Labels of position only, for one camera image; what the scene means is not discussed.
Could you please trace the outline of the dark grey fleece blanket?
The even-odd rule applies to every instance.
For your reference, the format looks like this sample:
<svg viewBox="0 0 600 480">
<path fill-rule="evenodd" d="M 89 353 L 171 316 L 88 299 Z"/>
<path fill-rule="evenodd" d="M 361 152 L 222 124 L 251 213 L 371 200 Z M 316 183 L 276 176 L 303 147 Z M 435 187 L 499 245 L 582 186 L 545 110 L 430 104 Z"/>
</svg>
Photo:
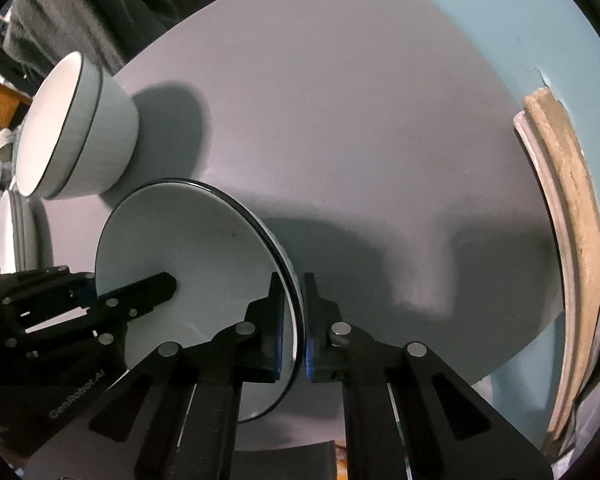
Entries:
<svg viewBox="0 0 600 480">
<path fill-rule="evenodd" d="M 3 50 L 37 84 L 74 51 L 114 75 L 175 24 L 164 0 L 14 0 Z"/>
</svg>

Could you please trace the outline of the white bowl top corner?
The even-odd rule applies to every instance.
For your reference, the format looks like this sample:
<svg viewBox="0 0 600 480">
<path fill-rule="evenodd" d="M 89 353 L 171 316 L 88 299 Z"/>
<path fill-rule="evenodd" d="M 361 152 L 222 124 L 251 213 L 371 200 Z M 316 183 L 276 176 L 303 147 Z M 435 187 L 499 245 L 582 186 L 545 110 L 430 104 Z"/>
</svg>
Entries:
<svg viewBox="0 0 600 480">
<path fill-rule="evenodd" d="M 285 249 L 243 204 L 208 184 L 166 179 L 137 188 L 110 214 L 100 236 L 100 294 L 166 272 L 172 298 L 128 326 L 124 360 L 134 367 L 159 344 L 203 344 L 242 321 L 265 297 L 272 276 L 283 284 L 282 369 L 272 384 L 247 382 L 239 419 L 276 407 L 296 380 L 306 341 L 300 285 Z"/>
</svg>

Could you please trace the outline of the white plate black rim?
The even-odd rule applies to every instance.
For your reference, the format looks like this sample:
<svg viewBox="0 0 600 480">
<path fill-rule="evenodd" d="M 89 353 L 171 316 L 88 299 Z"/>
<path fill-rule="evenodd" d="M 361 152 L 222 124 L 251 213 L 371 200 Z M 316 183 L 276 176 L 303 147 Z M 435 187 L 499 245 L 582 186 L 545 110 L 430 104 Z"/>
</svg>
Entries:
<svg viewBox="0 0 600 480">
<path fill-rule="evenodd" d="M 7 190 L 0 199 L 0 272 L 11 274 L 38 267 L 38 232 L 29 202 Z"/>
</svg>

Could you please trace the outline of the large white bowl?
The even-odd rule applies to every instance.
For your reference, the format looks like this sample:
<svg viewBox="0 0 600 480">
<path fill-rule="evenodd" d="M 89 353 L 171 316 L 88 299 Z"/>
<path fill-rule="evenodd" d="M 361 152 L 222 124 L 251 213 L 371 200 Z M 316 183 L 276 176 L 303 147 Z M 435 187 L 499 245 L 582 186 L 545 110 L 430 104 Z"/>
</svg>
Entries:
<svg viewBox="0 0 600 480">
<path fill-rule="evenodd" d="M 133 100 L 83 53 L 66 55 L 38 88 L 16 147 L 15 185 L 26 197 L 68 200 L 112 188 L 140 128 Z"/>
</svg>

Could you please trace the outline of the beige wooden frame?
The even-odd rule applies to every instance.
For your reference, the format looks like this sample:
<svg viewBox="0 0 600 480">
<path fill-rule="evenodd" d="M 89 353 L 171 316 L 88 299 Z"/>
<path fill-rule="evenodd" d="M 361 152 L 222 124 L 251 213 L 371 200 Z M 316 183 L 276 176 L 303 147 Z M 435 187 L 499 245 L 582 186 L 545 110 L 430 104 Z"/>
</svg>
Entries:
<svg viewBox="0 0 600 480">
<path fill-rule="evenodd" d="M 577 398 L 593 370 L 600 317 L 600 208 L 577 133 L 550 88 L 524 98 L 514 127 L 540 182 L 562 270 L 564 352 L 542 446 L 545 454 L 555 456 L 564 446 Z"/>
</svg>

